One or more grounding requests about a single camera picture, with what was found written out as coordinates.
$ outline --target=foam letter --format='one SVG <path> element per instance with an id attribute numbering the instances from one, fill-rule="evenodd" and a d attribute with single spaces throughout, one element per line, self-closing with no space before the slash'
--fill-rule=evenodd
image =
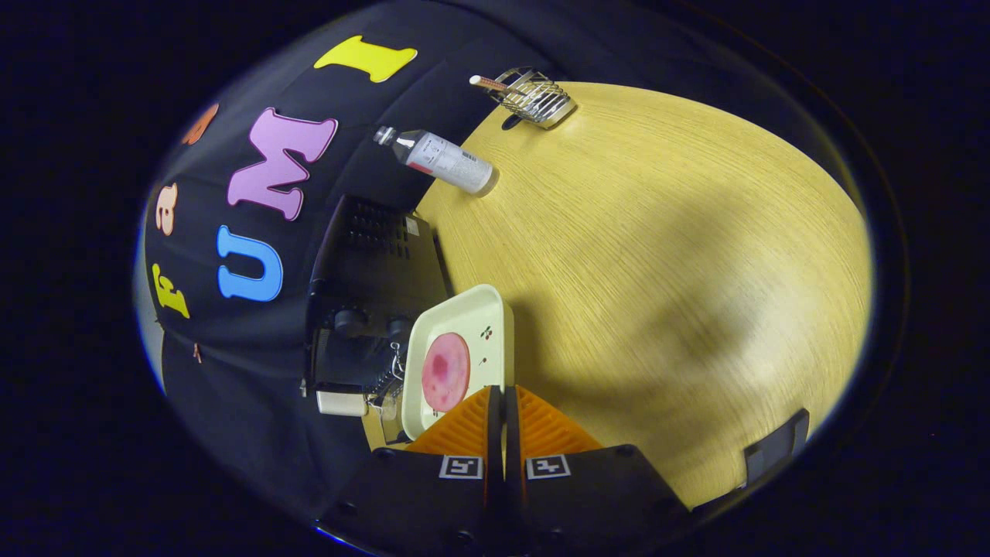
<path id="1" fill-rule="evenodd" d="M 265 160 L 234 172 L 227 188 L 227 202 L 258 203 L 282 211 L 285 220 L 295 220 L 303 206 L 303 191 L 298 187 L 289 191 L 274 187 L 309 179 L 309 173 L 285 152 L 300 153 L 307 163 L 314 163 L 330 146 L 336 131 L 337 120 L 333 118 L 308 122 L 279 116 L 274 108 L 265 109 L 249 135 Z"/>
<path id="2" fill-rule="evenodd" d="M 206 132 L 206 127 L 210 125 L 210 122 L 213 122 L 213 117 L 217 115 L 218 110 L 220 110 L 219 104 L 214 104 L 210 108 L 207 108 L 206 112 L 199 117 L 199 120 L 192 125 L 192 129 L 182 138 L 182 143 L 192 145 L 199 141 L 199 138 L 203 137 L 203 133 Z"/>
<path id="3" fill-rule="evenodd" d="M 332 63 L 346 65 L 366 71 L 368 79 L 381 83 L 416 57 L 416 49 L 393 51 L 379 45 L 363 43 L 361 37 L 361 35 L 351 37 L 333 47 L 325 55 L 320 56 L 313 67 L 320 69 Z"/>
<path id="4" fill-rule="evenodd" d="M 179 198 L 179 185 L 174 183 L 163 187 L 158 193 L 158 204 L 154 210 L 154 226 L 171 236 L 175 228 L 175 203 Z"/>
<path id="5" fill-rule="evenodd" d="M 282 260 L 278 252 L 264 242 L 231 234 L 227 225 L 217 231 L 217 253 L 225 258 L 230 253 L 241 254 L 261 261 L 264 273 L 261 278 L 234 275 L 227 266 L 217 271 L 217 284 L 224 297 L 239 296 L 255 301 L 271 301 L 282 289 Z"/>
<path id="6" fill-rule="evenodd" d="M 161 275 L 161 267 L 157 263 L 151 265 L 151 278 L 154 279 L 154 291 L 158 294 L 158 303 L 161 307 L 171 307 L 188 319 L 189 309 L 186 307 L 182 290 L 173 292 L 175 286 L 171 280 Z"/>

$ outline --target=light wood tabletop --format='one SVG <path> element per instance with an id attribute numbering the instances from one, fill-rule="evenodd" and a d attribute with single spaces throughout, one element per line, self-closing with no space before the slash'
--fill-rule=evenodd
<path id="1" fill-rule="evenodd" d="M 840 399 L 870 314 L 865 221 L 741 118 L 560 85 L 578 108 L 558 128 L 503 131 L 497 107 L 464 143 L 501 172 L 491 193 L 436 181 L 418 211 L 454 290 L 512 306 L 517 385 L 638 445 L 694 507 L 745 482 L 747 445 L 802 407 L 814 434 Z"/>

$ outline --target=knob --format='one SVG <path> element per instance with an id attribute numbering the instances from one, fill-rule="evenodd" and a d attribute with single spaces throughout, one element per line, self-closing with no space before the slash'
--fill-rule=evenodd
<path id="1" fill-rule="evenodd" d="M 409 342 L 409 334 L 413 331 L 413 324 L 408 319 L 393 319 L 388 322 L 388 340 L 405 345 Z"/>
<path id="2" fill-rule="evenodd" d="M 334 332 L 345 338 L 357 336 L 367 324 L 367 315 L 357 309 L 342 309 L 334 314 Z"/>

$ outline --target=plastic bottle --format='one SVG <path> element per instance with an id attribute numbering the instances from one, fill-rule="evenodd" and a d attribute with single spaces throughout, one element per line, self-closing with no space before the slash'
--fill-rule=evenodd
<path id="1" fill-rule="evenodd" d="M 491 163 L 424 130 L 399 134 L 395 128 L 382 126 L 375 132 L 374 142 L 391 146 L 399 163 L 456 185 L 476 197 L 486 195 L 498 181 L 498 170 Z"/>

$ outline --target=orange letter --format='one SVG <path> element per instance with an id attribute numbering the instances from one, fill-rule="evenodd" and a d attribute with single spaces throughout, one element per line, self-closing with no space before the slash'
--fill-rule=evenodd
<path id="1" fill-rule="evenodd" d="M 203 137 L 203 132 L 206 131 L 206 127 L 210 125 L 210 122 L 213 122 L 213 117 L 217 115 L 218 110 L 220 110 L 220 104 L 215 104 L 210 108 L 207 108 L 206 112 L 199 117 L 199 120 L 192 125 L 192 129 L 189 130 L 189 133 L 182 138 L 182 143 L 192 145 L 199 141 L 199 138 Z"/>

